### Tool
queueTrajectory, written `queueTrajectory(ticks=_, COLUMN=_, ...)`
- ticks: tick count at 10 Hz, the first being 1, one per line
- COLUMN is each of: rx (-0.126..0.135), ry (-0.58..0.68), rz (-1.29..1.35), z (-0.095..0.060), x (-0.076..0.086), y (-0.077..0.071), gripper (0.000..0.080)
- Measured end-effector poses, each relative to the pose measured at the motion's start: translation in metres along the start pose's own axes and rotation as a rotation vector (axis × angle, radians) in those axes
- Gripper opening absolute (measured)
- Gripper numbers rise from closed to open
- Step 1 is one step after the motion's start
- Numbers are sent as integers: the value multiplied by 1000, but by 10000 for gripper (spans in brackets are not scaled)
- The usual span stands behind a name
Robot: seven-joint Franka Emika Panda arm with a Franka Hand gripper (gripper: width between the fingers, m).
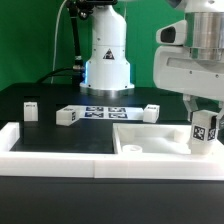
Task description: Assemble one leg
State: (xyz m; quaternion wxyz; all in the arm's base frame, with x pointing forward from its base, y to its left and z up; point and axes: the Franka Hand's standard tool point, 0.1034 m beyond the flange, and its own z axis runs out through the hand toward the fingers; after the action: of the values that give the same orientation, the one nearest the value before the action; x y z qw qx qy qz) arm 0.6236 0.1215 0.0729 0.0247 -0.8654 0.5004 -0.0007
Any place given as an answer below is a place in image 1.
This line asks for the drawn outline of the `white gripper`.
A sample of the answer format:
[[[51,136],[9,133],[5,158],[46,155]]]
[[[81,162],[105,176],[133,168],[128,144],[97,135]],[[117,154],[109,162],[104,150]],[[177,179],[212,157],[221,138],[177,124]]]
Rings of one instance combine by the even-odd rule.
[[[224,129],[224,60],[194,60],[184,47],[160,46],[154,56],[153,79],[158,88],[184,94],[189,122],[198,110],[197,97],[220,101],[216,128]]]

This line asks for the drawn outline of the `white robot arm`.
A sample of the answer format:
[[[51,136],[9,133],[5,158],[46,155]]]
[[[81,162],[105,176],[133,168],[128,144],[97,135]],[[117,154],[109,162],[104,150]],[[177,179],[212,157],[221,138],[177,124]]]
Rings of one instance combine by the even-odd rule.
[[[156,32],[153,79],[160,89],[181,93],[192,120],[198,97],[217,100],[221,111],[209,124],[224,128],[224,0],[165,0],[184,18]],[[92,56],[81,89],[97,94],[131,90],[125,58],[126,22],[117,0],[84,0],[93,15]]]

